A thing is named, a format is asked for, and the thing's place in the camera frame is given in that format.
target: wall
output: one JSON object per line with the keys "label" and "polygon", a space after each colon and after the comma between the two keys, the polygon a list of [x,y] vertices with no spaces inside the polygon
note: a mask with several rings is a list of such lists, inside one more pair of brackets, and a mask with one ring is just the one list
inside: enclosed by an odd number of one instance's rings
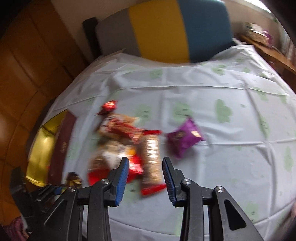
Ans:
{"label": "wall", "polygon": [[[103,20],[113,13],[147,0],[52,0],[61,19],[89,62],[93,61],[85,38],[82,22],[91,17]],[[231,25],[235,34],[243,33],[243,22],[256,23],[275,36],[275,46],[279,46],[279,30],[268,14],[243,0],[224,0],[228,8]]]}
{"label": "wall", "polygon": [[50,0],[33,0],[0,39],[0,223],[20,215],[11,170],[25,173],[25,144],[44,106],[87,66]]}

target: box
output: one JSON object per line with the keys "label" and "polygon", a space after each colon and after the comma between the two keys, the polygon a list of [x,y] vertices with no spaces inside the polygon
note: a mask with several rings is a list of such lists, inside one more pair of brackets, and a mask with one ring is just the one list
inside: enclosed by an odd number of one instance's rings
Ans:
{"label": "box", "polygon": [[60,185],[76,117],[64,110],[38,130],[32,144],[26,179],[36,186]]}

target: purple object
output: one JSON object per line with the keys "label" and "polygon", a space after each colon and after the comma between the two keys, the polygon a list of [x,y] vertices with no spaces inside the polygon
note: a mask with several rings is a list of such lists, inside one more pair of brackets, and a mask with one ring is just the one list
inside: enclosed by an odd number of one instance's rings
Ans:
{"label": "purple object", "polygon": [[168,133],[168,143],[178,159],[183,158],[185,151],[199,141],[204,141],[200,129],[193,120],[188,119],[177,131]]}

